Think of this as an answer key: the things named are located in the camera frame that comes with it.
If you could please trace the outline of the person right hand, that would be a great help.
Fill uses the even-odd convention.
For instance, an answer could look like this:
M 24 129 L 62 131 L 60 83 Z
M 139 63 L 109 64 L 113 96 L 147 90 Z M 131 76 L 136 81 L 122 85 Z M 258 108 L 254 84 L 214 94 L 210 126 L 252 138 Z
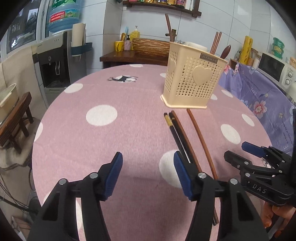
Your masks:
M 261 220 L 265 228 L 272 225 L 272 218 L 277 215 L 284 219 L 282 225 L 278 230 L 282 231 L 285 229 L 289 221 L 291 220 L 295 208 L 291 205 L 285 205 L 282 207 L 273 206 L 267 202 L 264 203 L 263 210 L 261 213 Z

